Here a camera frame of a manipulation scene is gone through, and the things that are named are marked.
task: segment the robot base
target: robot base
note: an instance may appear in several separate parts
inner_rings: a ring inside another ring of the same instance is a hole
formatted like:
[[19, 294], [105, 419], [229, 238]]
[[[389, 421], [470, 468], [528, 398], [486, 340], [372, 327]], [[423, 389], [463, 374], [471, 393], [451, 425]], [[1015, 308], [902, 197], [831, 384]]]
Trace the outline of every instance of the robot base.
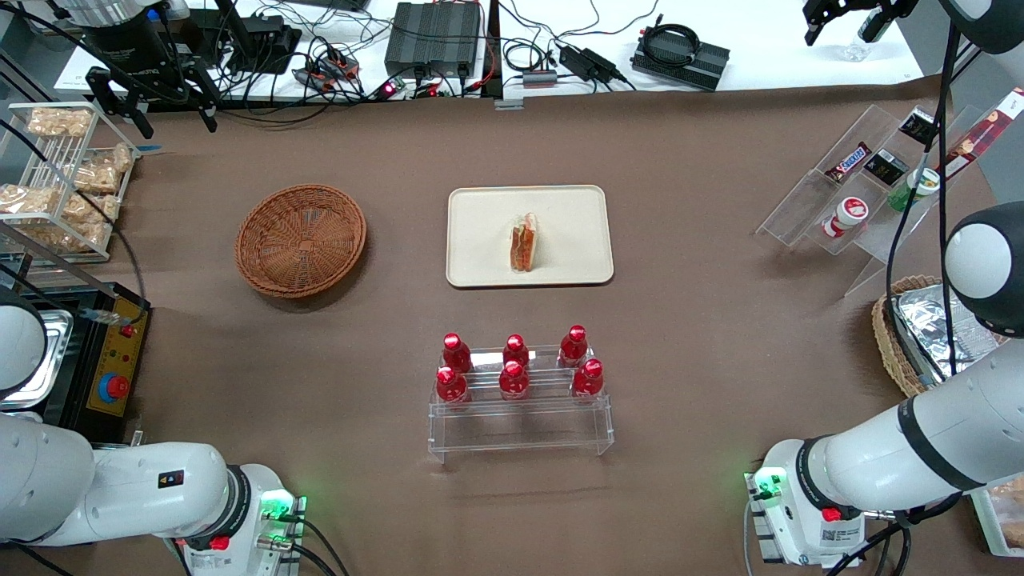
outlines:
[[301, 524], [275, 522], [263, 515], [275, 511], [305, 517], [305, 497], [296, 498], [285, 490], [278, 475], [266, 466], [243, 464], [242, 471], [252, 486], [249, 513], [242, 528], [224, 550], [195, 550], [183, 546], [188, 570], [193, 576], [297, 576], [298, 554], [258, 549], [256, 539], [285, 536], [301, 544]]
[[[802, 440], [784, 440], [768, 451], [763, 466], [746, 475], [761, 554], [767, 563], [821, 565], [830, 568], [864, 541], [863, 515], [849, 521], [825, 522], [804, 495], [797, 480], [797, 453]], [[775, 493], [754, 500], [765, 489]], [[853, 561], [850, 566], [857, 566]]]

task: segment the red bottle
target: red bottle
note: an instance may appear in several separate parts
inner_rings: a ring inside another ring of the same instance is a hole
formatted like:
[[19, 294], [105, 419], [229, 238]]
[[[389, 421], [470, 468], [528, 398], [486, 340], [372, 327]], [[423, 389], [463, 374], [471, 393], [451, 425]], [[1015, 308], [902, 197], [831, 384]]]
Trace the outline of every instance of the red bottle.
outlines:
[[529, 365], [529, 349], [519, 334], [509, 336], [505, 349], [502, 351], [502, 362], [507, 364], [510, 360], [518, 362], [523, 368]]
[[498, 377], [498, 385], [502, 388], [502, 398], [505, 400], [523, 400], [529, 397], [529, 374], [522, 364], [514, 360], [505, 363], [505, 369]]
[[604, 365], [592, 358], [577, 369], [572, 375], [572, 396], [587, 398], [597, 396], [604, 387]]
[[558, 348], [558, 365], [566, 368], [580, 366], [587, 356], [588, 347], [587, 330], [579, 324], [569, 328], [569, 333], [562, 338], [562, 345]]
[[437, 369], [437, 398], [446, 404], [469, 402], [469, 385], [466, 377], [455, 371], [451, 366]]
[[444, 366], [454, 368], [463, 374], [473, 370], [473, 361], [469, 357], [469, 346], [455, 332], [444, 336], [444, 351], [441, 358]]

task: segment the white table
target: white table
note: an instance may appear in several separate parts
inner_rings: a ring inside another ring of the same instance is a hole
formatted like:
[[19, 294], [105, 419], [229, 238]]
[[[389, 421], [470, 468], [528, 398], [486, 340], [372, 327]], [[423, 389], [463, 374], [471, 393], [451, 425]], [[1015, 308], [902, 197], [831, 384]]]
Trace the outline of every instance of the white table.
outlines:
[[[512, 8], [510, 0], [501, 2]], [[654, 0], [594, 0], [601, 22], [591, 30], [618, 30], [649, 11], [653, 3]], [[586, 27], [595, 19], [589, 0], [515, 0], [515, 5], [520, 15], [550, 26], [556, 34]], [[864, 22], [866, 11], [850, 12], [828, 23], [814, 46], [808, 47], [804, 43], [807, 23], [800, 0], [658, 0], [650, 16], [618, 34], [569, 36], [565, 40], [580, 48], [590, 48], [614, 63], [640, 90], [695, 90], [635, 71], [630, 64], [640, 31], [654, 26], [659, 13], [665, 14], [663, 24], [682, 24], [693, 29], [701, 41], [731, 50], [718, 90], [897, 84], [923, 76], [897, 26], [889, 28], [866, 60], [851, 63], [843, 58], [842, 51]], [[537, 33], [536, 28], [523, 27], [504, 8], [500, 8], [500, 22], [502, 38], [532, 40]], [[546, 48], [550, 38], [550, 34], [542, 32], [537, 42]], [[530, 50], [519, 48], [511, 57], [524, 66], [530, 55]], [[506, 79], [518, 74], [507, 66], [504, 70]], [[559, 68], [558, 72], [568, 73], [564, 68]], [[610, 84], [616, 91], [630, 89], [616, 80]], [[587, 94], [593, 89], [592, 84], [572, 78], [559, 80], [550, 88], [528, 89], [522, 87], [521, 81], [511, 80], [506, 84], [505, 98]], [[606, 89], [602, 85], [598, 91]]]
[[[372, 0], [367, 6], [369, 12], [375, 18], [380, 18], [384, 20], [389, 20], [394, 16], [394, 11], [398, 5], [399, 0]], [[208, 8], [216, 9], [216, 4], [213, 0], [187, 0], [188, 7], [198, 8]], [[282, 4], [276, 0], [239, 0], [237, 4], [237, 9], [243, 17], [247, 17], [253, 14], [255, 11], [263, 11], [267, 15], [280, 14], [285, 17], [285, 22], [290, 26], [302, 31], [302, 38], [299, 40], [299, 44], [296, 50], [299, 52], [309, 52], [309, 45], [312, 40], [312, 34], [308, 29], [303, 28], [301, 24], [295, 22], [294, 16], [291, 16], [287, 11], [279, 11], [273, 8], [275, 5]], [[306, 6], [302, 4], [288, 4], [295, 11], [300, 13], [308, 22], [316, 22], [325, 13], [325, 8], [316, 6]], [[366, 34], [362, 24], [369, 27], [372, 33], [384, 28], [384, 23], [381, 22], [367, 22], [366, 14], [358, 12], [343, 12], [340, 10], [333, 10], [335, 13], [334, 17], [323, 26], [317, 26], [315, 28], [315, 33], [323, 36], [330, 42], [344, 42], [346, 44], [355, 44], [360, 40], [360, 34], [364, 38], [368, 38], [370, 34]], [[391, 75], [387, 73], [384, 67], [384, 55], [387, 51], [387, 42], [390, 37], [391, 31], [387, 30], [368, 46], [360, 48], [355, 52], [355, 59], [359, 61], [359, 79], [362, 81], [364, 88], [369, 92], [387, 80]], [[316, 42], [316, 46], [321, 46], [321, 42]], [[323, 52], [323, 48], [317, 49], [317, 53]], [[483, 69], [483, 56], [486, 53], [486, 48], [484, 46], [483, 40], [479, 40], [479, 45], [476, 51], [476, 66], [474, 67], [473, 73], [470, 75], [466, 84], [472, 84], [476, 80], [479, 80], [482, 76]], [[252, 100], [266, 100], [270, 98], [271, 85], [273, 87], [273, 99], [282, 101], [294, 101], [303, 98], [312, 93], [311, 90], [299, 84], [299, 82], [292, 76], [292, 70], [296, 68], [301, 68], [305, 64], [305, 56], [293, 56], [292, 60], [288, 65], [288, 70], [285, 74], [279, 75], [276, 77], [276, 82], [274, 82], [273, 75], [262, 74], [259, 78], [253, 82], [252, 87], [249, 90], [249, 99]], [[75, 48], [75, 52], [72, 54], [68, 64], [65, 65], [63, 71], [60, 76], [57, 77], [53, 88], [59, 92], [70, 92], [70, 93], [90, 93], [89, 86], [85, 81], [85, 75], [88, 73], [89, 69], [93, 66], [102, 66], [96, 58], [92, 57], [82, 48]], [[215, 70], [210, 70], [210, 77], [217, 82], [218, 86], [226, 87], [228, 82], [220, 77], [220, 74]], [[451, 79], [452, 86], [455, 90], [459, 90], [458, 78]], [[409, 83], [409, 89], [412, 89], [412, 83]], [[441, 83], [442, 88], [445, 89], [447, 86], [443, 82]], [[237, 86], [222, 94], [225, 98], [242, 98], [245, 92], [245, 84], [242, 86]], [[315, 104], [316, 99], [311, 99], [311, 104]]]

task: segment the table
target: table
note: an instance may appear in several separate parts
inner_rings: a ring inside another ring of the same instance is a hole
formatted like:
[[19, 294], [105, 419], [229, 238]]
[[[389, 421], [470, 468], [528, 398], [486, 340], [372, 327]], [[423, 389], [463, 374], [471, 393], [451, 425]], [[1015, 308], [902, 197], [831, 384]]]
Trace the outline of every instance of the table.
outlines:
[[[281, 9], [275, 6], [284, 5], [286, 4], [285, 2], [279, 2], [276, 0], [239, 0], [237, 9], [243, 16], [249, 16], [257, 11], [264, 12], [268, 15], [283, 15], [287, 24], [302, 30], [302, 38], [299, 40], [296, 50], [299, 52], [309, 53], [309, 46], [312, 40], [313, 32], [323, 36], [332, 43], [342, 42], [346, 44], [354, 44], [360, 41], [360, 37], [361, 39], [369, 38], [371, 35], [385, 28], [386, 25], [384, 23], [372, 22], [370, 18], [373, 17], [385, 20], [390, 19], [394, 15], [395, 7], [398, 5], [398, 2], [399, 0], [373, 0], [373, 2], [368, 6], [371, 10], [371, 12], [369, 12], [370, 15], [361, 12], [332, 10], [334, 15], [331, 19], [323, 26], [316, 26], [312, 29], [312, 31], [310, 31], [308, 24], [315, 23], [317, 18], [325, 14], [326, 10], [323, 7], [287, 3], [285, 9]], [[187, 0], [187, 3], [188, 7], [193, 9], [216, 9], [216, 4], [214, 4], [213, 0]], [[296, 12], [301, 14], [307, 23], [303, 25], [303, 23], [299, 22], [299, 19], [291, 13], [291, 9], [294, 9]], [[359, 78], [368, 92], [375, 89], [377, 86], [380, 86], [391, 76], [384, 68], [384, 54], [387, 51], [387, 41], [389, 37], [390, 31], [385, 31], [377, 36], [370, 44], [360, 48], [355, 53], [356, 59], [359, 60]], [[319, 48], [317, 53], [322, 51], [323, 48]], [[480, 39], [479, 46], [476, 51], [476, 67], [472, 75], [469, 77], [467, 84], [471, 84], [482, 77], [481, 71], [483, 70], [483, 58], [485, 53], [486, 48], [484, 47], [483, 40]], [[275, 82], [273, 75], [259, 75], [259, 78], [253, 83], [252, 88], [249, 91], [249, 99], [270, 99], [271, 90], [273, 99], [282, 101], [294, 101], [310, 95], [311, 92], [309, 89], [300, 84], [291, 73], [293, 69], [301, 68], [304, 65], [304, 56], [297, 55], [292, 57], [288, 66], [288, 71], [283, 75], [279, 75]], [[82, 48], [75, 48], [74, 53], [71, 58], [69, 58], [68, 64], [60, 73], [60, 76], [57, 77], [53, 88], [58, 92], [91, 93], [88, 84], [85, 81], [85, 75], [93, 66], [102, 65]], [[210, 77], [216, 80], [218, 86], [221, 88], [229, 85], [225, 79], [220, 77], [220, 74], [215, 69], [210, 70]], [[453, 79], [451, 82], [455, 90], [460, 89], [457, 79]], [[240, 99], [242, 98], [245, 89], [245, 85], [237, 86], [226, 91], [223, 95], [225, 98]], [[316, 101], [317, 100], [313, 99], [310, 100], [310, 104], [316, 104]]]
[[[216, 134], [195, 114], [155, 114], [164, 148], [140, 161], [119, 219], [156, 306], [133, 393], [143, 427], [151, 442], [209, 443], [229, 462], [275, 469], [309, 496], [309, 520], [353, 576], [742, 574], [742, 472], [779, 440], [841, 431], [902, 398], [870, 328], [881, 283], [842, 299], [863, 259], [752, 233], [868, 104], [902, 116], [935, 92], [929, 79], [623, 93], [539, 98], [514, 115], [432, 98], [329, 110], [284, 131], [223, 119]], [[419, 136], [402, 138], [414, 126]], [[498, 133], [487, 146], [452, 143]], [[970, 194], [950, 196], [950, 222], [992, 202], [978, 168], [968, 170], [958, 189]], [[351, 195], [367, 248], [323, 297], [264, 298], [234, 269], [238, 227], [300, 182]], [[609, 283], [446, 283], [453, 190], [559, 183], [604, 190]], [[111, 251], [89, 271], [133, 288], [123, 247]], [[910, 238], [897, 278], [936, 274], [936, 253], [933, 234]], [[575, 322], [601, 351], [614, 405], [604, 456], [438, 464], [426, 409], [444, 333], [472, 345], [514, 331], [543, 342]], [[906, 576], [1018, 575], [1019, 562], [985, 552], [973, 516], [963, 503], [915, 528]], [[76, 576], [181, 576], [150, 536], [40, 551]], [[3, 550], [0, 573], [45, 572]]]
[[[701, 41], [731, 50], [730, 59], [719, 83], [719, 91], [768, 88], [799, 88], [809, 86], [896, 84], [922, 77], [910, 48], [899, 27], [889, 28], [873, 47], [870, 56], [861, 63], [851, 63], [842, 56], [863, 23], [867, 12], [850, 12], [829, 23], [815, 42], [804, 43], [807, 23], [800, 0], [732, 0], [729, 2], [690, 2], [683, 0], [594, 0], [600, 24], [590, 30], [615, 31], [614, 35], [569, 36], [566, 41], [580, 48], [591, 48], [611, 60], [640, 90], [695, 90], [681, 84], [634, 71], [630, 57], [636, 50], [639, 32], [654, 26], [658, 14], [665, 23], [678, 23], [693, 29]], [[584, 28], [594, 23], [589, 0], [501, 0], [499, 10], [502, 38], [531, 40], [536, 28], [517, 22], [509, 10], [518, 8], [519, 15], [551, 27], [555, 33]], [[632, 19], [642, 17], [633, 26]], [[542, 32], [538, 43], [548, 45], [551, 36]], [[527, 64], [529, 50], [512, 53], [517, 64]], [[515, 75], [505, 69], [505, 78]], [[612, 81], [614, 90], [630, 88]], [[515, 80], [505, 88], [506, 99], [529, 96], [591, 93], [593, 84], [579, 79], [564, 79], [551, 88], [523, 89]]]

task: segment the brown tablecloth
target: brown tablecloth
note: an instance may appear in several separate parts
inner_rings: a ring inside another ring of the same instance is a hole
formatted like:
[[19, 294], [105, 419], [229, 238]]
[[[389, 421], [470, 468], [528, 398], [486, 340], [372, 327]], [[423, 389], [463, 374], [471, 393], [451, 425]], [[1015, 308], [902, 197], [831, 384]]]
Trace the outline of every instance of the brown tablecloth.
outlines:
[[[267, 130], [152, 118], [163, 151], [128, 189], [123, 227], [157, 306], [136, 398], [151, 442], [216, 446], [309, 496], [353, 576], [742, 573], [742, 472], [775, 442], [846, 429], [894, 405], [869, 302], [843, 299], [866, 261], [754, 236], [870, 102], [905, 114], [934, 82], [895, 88], [431, 100], [332, 111]], [[246, 213], [323, 182], [366, 212], [356, 275], [295, 304], [234, 270]], [[615, 276], [599, 287], [457, 290], [444, 279], [457, 188], [591, 183], [607, 195]], [[992, 203], [977, 168], [950, 219]], [[934, 215], [897, 277], [935, 273]], [[124, 250], [94, 266], [133, 286]], [[440, 337], [555, 341], [587, 326], [607, 367], [616, 443], [590, 451], [427, 452]], [[755, 571], [820, 574], [765, 566]], [[177, 575], [156, 538], [43, 550], [77, 576]], [[894, 551], [891, 562], [894, 562]], [[987, 554], [965, 502], [914, 530], [908, 575], [1016, 574]], [[313, 567], [304, 567], [306, 574]], [[44, 574], [16, 551], [4, 574]]]

